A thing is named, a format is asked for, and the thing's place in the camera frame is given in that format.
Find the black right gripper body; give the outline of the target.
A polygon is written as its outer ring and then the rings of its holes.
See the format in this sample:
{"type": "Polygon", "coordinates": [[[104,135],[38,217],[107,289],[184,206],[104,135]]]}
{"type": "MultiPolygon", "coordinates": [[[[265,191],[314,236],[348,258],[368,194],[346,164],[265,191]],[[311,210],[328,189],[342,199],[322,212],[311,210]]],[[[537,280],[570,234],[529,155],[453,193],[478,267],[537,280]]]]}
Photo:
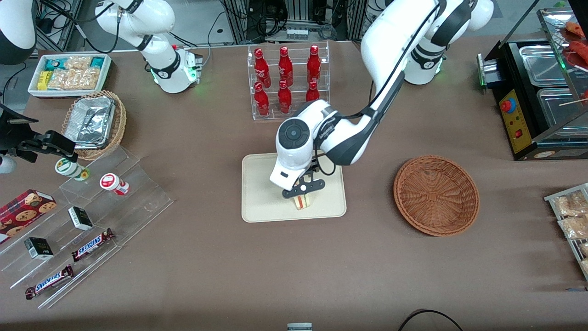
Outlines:
{"type": "Polygon", "coordinates": [[[4,104],[1,104],[0,107],[0,153],[2,156],[17,157],[16,149],[19,143],[32,137],[34,131],[30,124],[38,122],[38,120],[17,113],[4,104]]]}

